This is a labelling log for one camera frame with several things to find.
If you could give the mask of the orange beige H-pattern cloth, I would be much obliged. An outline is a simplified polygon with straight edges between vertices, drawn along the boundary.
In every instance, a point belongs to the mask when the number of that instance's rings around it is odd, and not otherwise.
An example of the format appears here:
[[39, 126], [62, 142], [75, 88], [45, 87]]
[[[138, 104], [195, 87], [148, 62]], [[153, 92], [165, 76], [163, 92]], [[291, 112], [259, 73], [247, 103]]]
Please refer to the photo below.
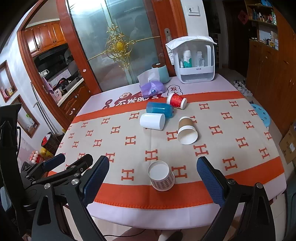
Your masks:
[[[140, 209], [186, 208], [211, 202], [196, 170], [206, 157], [227, 178], [243, 185], [271, 182], [269, 197], [285, 189], [282, 162], [273, 138], [250, 103], [237, 91], [187, 95], [185, 109], [177, 109], [161, 131], [139, 124], [146, 103], [138, 102], [84, 113], [74, 118], [57, 152], [65, 155], [54, 173], [65, 170], [86, 154], [104, 155], [109, 172], [95, 201]], [[182, 145], [179, 120], [192, 119], [198, 139]], [[147, 170], [164, 161], [175, 176], [168, 191], [154, 189]]]

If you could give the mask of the light blue plastic stool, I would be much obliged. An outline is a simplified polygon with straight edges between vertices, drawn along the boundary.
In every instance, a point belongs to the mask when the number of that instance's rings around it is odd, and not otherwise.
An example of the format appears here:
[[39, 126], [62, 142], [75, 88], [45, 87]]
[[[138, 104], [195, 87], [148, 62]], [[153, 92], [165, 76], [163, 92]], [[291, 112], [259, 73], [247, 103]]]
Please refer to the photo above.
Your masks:
[[267, 113], [267, 111], [262, 106], [259, 106], [257, 104], [251, 103], [251, 106], [256, 111], [256, 113], [258, 114], [258, 116], [261, 118], [261, 120], [264, 123], [265, 127], [267, 129], [269, 129], [269, 126], [270, 126], [270, 123], [271, 123], [271, 119], [270, 119], [270, 116]]

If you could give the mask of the white plastic cup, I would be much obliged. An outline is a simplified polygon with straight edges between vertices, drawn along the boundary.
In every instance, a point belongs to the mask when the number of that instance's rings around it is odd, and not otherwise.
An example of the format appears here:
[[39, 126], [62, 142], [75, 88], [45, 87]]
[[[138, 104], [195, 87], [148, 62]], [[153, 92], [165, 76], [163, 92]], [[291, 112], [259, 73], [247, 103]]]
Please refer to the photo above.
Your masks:
[[139, 124], [143, 128], [163, 130], [165, 126], [165, 115], [163, 113], [144, 113], [140, 117]]

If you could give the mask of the wooden kitchen wall cabinets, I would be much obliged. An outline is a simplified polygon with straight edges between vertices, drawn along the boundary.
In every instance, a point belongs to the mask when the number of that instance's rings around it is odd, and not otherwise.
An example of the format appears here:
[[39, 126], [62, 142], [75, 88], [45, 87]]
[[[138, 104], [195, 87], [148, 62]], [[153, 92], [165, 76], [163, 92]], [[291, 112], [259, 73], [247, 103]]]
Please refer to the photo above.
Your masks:
[[60, 21], [27, 27], [25, 37], [32, 57], [67, 43]]

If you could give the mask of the clear small bottle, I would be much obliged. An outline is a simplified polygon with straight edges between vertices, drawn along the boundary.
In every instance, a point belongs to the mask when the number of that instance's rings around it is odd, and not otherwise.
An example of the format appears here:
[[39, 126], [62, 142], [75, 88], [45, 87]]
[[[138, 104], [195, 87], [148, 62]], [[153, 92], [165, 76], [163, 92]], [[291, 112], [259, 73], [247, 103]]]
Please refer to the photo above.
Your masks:
[[197, 62], [196, 62], [197, 67], [204, 67], [205, 66], [205, 60], [202, 56], [202, 52], [198, 51], [197, 52]]

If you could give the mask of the teal canister with brown lid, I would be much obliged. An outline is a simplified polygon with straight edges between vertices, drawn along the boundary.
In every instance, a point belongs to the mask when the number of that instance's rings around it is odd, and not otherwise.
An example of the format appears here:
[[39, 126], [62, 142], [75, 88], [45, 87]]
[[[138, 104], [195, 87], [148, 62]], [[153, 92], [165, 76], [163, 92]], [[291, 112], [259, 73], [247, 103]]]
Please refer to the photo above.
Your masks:
[[159, 80], [162, 84], [166, 84], [170, 81], [167, 67], [163, 63], [154, 63], [152, 68], [156, 68], [159, 72]]

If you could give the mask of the purple tissue pack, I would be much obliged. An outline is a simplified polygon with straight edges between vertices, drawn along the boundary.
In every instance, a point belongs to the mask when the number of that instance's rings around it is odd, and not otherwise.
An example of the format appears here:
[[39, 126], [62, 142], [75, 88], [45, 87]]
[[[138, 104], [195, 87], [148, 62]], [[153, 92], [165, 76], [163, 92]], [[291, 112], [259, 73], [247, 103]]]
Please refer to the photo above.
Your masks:
[[138, 75], [138, 81], [142, 96], [148, 98], [165, 92], [165, 86], [160, 82], [157, 68], [147, 70]]

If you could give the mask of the cardboard box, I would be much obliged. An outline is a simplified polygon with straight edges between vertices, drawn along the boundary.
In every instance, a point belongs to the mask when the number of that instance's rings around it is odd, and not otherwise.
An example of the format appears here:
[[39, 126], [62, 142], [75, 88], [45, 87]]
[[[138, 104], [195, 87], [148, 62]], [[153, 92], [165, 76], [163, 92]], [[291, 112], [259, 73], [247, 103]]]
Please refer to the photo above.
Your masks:
[[280, 149], [283, 153], [283, 156], [287, 164], [295, 161], [295, 156], [296, 156], [295, 121], [290, 126], [287, 134], [280, 141]]

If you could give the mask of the blue translucent plastic cup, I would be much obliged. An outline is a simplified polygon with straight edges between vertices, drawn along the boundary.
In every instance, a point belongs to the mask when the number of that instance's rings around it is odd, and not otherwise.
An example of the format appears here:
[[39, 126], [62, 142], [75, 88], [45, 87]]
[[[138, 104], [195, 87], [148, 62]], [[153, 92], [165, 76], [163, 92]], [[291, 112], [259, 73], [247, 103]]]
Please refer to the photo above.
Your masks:
[[170, 104], [160, 102], [148, 102], [146, 107], [147, 113], [162, 113], [166, 118], [172, 118], [174, 109]]

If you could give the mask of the white cosmetics storage box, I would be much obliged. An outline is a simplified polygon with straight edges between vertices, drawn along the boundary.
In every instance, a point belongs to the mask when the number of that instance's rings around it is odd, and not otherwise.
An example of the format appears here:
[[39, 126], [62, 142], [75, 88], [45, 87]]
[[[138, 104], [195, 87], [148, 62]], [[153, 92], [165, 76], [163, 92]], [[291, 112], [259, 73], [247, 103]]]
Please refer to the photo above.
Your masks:
[[[185, 36], [173, 39], [166, 44], [166, 50], [171, 64], [175, 68], [177, 78], [183, 84], [212, 81], [215, 77], [216, 43], [207, 36]], [[192, 67], [184, 68], [183, 53], [191, 51]], [[205, 60], [204, 67], [197, 67], [197, 52], [201, 51]]]

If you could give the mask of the dark wooden cabinet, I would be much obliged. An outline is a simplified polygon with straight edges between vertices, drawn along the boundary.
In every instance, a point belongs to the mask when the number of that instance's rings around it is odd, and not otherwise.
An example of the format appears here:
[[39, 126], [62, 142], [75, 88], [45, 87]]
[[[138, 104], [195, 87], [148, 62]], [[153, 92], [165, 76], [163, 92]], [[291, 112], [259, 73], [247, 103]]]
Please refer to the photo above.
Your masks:
[[246, 1], [246, 86], [285, 135], [295, 121], [295, 30], [271, 1]]

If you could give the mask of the white teal lotion bottle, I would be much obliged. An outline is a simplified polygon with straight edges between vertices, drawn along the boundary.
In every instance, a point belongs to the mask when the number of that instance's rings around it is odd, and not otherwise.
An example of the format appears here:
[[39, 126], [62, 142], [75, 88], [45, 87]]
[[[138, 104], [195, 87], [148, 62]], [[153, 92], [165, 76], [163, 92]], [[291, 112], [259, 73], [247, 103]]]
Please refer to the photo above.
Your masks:
[[190, 50], [185, 50], [183, 53], [183, 65], [184, 65], [184, 68], [192, 67], [192, 56], [191, 56]]

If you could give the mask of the brown and white paper cup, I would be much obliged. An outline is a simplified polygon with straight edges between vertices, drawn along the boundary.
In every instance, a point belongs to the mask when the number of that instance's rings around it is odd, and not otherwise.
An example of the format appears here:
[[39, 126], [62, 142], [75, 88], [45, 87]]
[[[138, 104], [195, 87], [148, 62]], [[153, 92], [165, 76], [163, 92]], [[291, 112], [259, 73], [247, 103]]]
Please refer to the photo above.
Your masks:
[[198, 132], [192, 119], [183, 116], [179, 120], [177, 139], [182, 145], [190, 145], [198, 139]]

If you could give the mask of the red paper cup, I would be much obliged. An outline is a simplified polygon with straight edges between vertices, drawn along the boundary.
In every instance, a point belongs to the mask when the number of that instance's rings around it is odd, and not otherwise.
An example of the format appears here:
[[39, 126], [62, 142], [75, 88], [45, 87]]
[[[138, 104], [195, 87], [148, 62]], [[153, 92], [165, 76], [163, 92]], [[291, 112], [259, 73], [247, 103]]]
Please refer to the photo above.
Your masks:
[[182, 95], [171, 92], [166, 99], [166, 103], [174, 108], [185, 109], [187, 105], [187, 99]]

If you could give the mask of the grey checked paper cup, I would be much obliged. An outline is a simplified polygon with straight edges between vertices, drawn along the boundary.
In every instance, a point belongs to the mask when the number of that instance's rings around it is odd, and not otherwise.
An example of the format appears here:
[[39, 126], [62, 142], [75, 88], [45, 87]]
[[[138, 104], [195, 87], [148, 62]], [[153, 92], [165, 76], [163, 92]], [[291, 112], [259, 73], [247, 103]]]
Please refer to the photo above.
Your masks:
[[164, 161], [152, 162], [148, 167], [147, 173], [152, 186], [158, 191], [168, 191], [175, 184], [175, 176]]

